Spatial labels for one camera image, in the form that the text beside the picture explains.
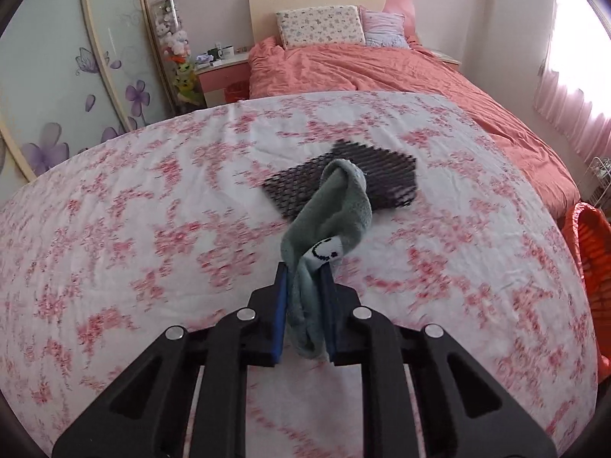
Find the left pink nightstand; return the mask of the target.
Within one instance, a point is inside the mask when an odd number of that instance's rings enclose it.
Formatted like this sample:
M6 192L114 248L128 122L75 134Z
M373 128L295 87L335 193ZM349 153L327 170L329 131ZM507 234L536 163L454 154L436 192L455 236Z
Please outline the left pink nightstand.
M224 91L232 84L247 81L251 75L249 54L240 53L228 59L218 60L207 68L200 68L196 76L207 108L225 103Z

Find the green frog plush toy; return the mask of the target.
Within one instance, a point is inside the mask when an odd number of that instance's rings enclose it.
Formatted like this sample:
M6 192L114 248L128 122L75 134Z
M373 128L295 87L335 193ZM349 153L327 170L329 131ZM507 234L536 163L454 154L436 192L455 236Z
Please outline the green frog plush toy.
M199 87L194 67L189 61L178 63L174 71L173 84L177 89L177 97L181 102L193 106L203 106L204 97Z

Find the bed with salmon duvet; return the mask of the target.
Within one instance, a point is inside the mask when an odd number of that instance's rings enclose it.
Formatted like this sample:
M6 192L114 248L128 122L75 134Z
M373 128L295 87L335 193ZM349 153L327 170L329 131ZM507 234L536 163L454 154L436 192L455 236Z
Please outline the bed with salmon duvet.
M422 47L330 44L283 48L273 37L249 55L250 97L322 91L440 94L487 131L524 172L552 217L562 219L580 192L559 155L517 116Z

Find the pink window curtain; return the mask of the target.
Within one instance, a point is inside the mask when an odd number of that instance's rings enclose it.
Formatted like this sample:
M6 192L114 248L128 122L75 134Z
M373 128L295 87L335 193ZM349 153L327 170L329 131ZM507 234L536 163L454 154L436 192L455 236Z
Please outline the pink window curtain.
M554 0L533 105L584 161L610 155L610 35L588 0Z

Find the beige pink headboard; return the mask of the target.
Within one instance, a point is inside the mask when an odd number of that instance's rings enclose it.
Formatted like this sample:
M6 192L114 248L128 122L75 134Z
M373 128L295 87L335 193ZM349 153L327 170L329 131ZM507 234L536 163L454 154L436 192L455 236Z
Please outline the beige pink headboard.
M416 35L413 0L249 0L256 42L274 37L283 48L363 45L378 22L396 19L409 42Z

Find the grey green smiley sock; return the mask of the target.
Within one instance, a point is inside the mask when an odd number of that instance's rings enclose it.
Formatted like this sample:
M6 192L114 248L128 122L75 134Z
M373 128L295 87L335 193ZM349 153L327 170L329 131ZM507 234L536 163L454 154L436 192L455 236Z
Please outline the grey green smiley sock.
M301 357L314 359L324 347L315 273L360 243L372 214L367 196L347 178L343 163L333 162L323 172L322 186L283 236L281 255L289 272L288 334Z

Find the striped pink pillow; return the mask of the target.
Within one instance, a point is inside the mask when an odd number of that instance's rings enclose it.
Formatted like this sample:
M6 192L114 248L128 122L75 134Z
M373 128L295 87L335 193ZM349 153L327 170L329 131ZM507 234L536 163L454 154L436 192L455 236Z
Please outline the striped pink pillow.
M372 11L361 6L359 17L368 47L410 48L405 36L405 17L401 13Z

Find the pink nightstand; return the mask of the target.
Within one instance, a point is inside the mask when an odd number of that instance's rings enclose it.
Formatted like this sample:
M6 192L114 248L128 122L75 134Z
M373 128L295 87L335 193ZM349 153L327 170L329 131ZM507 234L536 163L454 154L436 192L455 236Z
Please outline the pink nightstand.
M240 53L228 59L218 60L207 68L200 68L196 76L207 108L225 103L224 91L232 84L247 81L251 75L249 54Z
M448 67L451 67L453 69L459 70L462 65L461 61L451 57L448 54L445 54L445 53L442 53L436 50L429 50L428 53L432 55L433 57L435 57L436 59L440 60L442 63L444 63Z

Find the white mug on nightstand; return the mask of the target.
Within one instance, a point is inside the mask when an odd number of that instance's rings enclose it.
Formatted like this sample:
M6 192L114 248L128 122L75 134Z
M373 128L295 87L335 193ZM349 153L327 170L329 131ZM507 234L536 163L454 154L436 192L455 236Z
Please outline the white mug on nightstand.
M235 48L233 45L222 45L217 48L218 59L226 60L235 56Z

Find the right pink nightstand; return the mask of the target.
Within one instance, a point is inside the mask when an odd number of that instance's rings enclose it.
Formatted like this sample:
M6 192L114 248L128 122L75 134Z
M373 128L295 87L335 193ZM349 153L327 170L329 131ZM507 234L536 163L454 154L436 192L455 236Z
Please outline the right pink nightstand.
M435 57L436 59L440 60L442 63L444 63L448 67L451 67L453 69L459 70L462 65L461 61L451 57L448 54L445 54L445 53L442 53L436 50L429 50L428 53L432 55L433 57Z

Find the clear tube of plush toys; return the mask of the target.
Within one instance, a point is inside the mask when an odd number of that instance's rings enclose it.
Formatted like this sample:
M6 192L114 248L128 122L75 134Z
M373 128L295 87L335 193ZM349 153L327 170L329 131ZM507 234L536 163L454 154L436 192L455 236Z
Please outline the clear tube of plush toys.
M177 0L156 0L150 5L152 30L154 31L160 64L168 84L174 109L183 113L186 102L179 96L175 85L179 68L191 59L189 38L183 29Z

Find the pink floral tablecloth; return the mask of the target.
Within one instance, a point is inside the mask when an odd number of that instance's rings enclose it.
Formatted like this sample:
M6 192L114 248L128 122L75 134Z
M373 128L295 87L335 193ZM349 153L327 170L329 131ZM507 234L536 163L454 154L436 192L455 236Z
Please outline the pink floral tablecloth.
M171 325L272 281L286 224L262 182L352 139L414 157L336 280L398 324L447 329L559 450L595 411L596 343L560 210L509 157L534 142L480 91L327 92L196 112L108 141L1 210L1 390L41 449Z

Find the floral white pillow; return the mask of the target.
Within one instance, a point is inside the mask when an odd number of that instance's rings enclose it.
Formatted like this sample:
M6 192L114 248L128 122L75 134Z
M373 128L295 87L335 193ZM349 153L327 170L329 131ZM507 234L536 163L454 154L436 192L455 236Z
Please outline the floral white pillow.
M281 10L275 17L285 48L365 44L358 7L354 5Z

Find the sliding wardrobe floral glass doors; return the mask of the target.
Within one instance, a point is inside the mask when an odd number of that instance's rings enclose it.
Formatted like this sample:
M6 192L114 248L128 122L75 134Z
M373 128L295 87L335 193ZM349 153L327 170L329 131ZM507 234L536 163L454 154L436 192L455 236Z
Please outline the sliding wardrobe floral glass doors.
M145 0L1 0L1 197L171 117Z

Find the red plastic laundry basket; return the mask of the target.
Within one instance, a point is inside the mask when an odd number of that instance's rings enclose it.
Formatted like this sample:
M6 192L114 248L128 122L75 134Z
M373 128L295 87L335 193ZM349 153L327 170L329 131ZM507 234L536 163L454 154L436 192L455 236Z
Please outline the red plastic laundry basket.
M598 344L607 353L610 350L610 223L597 208L578 203L566 215L563 236L584 282Z

